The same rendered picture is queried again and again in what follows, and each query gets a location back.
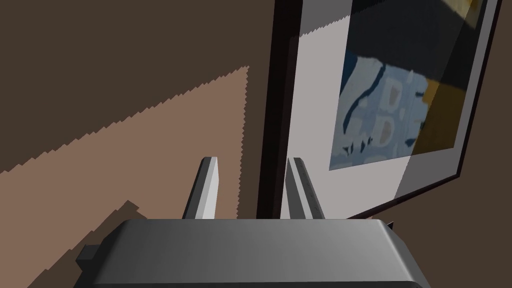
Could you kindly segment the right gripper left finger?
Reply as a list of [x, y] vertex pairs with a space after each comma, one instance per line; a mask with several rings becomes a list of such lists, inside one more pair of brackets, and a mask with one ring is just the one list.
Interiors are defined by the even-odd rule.
[[182, 218], [214, 219], [218, 188], [218, 158], [205, 157], [199, 165]]

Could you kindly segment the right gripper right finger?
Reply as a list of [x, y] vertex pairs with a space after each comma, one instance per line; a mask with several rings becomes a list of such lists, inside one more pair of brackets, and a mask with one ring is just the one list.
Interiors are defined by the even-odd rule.
[[305, 162], [300, 157], [287, 159], [285, 189], [291, 219], [325, 218]]

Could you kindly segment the black framed blue picture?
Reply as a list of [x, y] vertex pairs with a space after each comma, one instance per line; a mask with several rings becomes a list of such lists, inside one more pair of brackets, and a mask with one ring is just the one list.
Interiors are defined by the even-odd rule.
[[289, 0], [256, 217], [289, 213], [289, 158], [324, 217], [364, 219], [460, 177], [503, 0]]

